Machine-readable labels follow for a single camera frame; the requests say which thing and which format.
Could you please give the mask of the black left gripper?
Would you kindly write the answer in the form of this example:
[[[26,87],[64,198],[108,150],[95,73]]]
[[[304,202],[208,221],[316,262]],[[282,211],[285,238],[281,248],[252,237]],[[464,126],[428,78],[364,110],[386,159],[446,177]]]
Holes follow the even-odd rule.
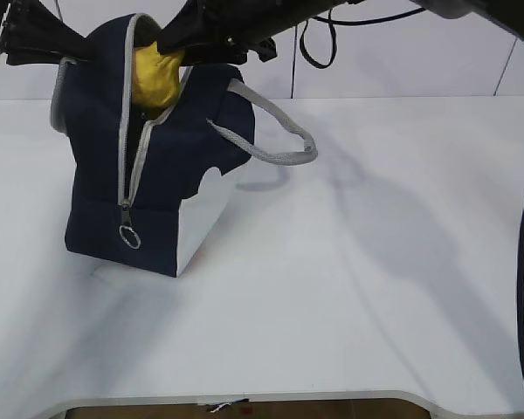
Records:
[[[0,0],[0,56],[8,65],[54,64],[95,58],[93,43],[40,1]]]

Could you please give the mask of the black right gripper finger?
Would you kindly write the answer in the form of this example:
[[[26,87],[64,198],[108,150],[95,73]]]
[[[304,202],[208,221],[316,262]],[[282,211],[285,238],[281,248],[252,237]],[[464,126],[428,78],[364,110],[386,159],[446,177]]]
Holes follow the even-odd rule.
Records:
[[[161,54],[191,48],[270,50],[273,36],[306,19],[303,1],[188,1],[160,32]]]
[[[247,62],[248,52],[255,52],[261,62],[267,62],[277,57],[276,44],[272,38],[258,43],[233,42],[227,38],[223,42],[189,46],[185,49],[181,66],[204,64],[243,65]]]

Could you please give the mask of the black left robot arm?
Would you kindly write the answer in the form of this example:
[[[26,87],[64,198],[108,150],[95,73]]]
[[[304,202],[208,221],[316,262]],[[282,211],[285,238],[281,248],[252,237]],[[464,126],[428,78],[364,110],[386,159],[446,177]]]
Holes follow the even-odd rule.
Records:
[[[88,39],[36,0],[0,0],[0,57],[6,64],[57,65],[64,58],[90,61],[95,49]]]

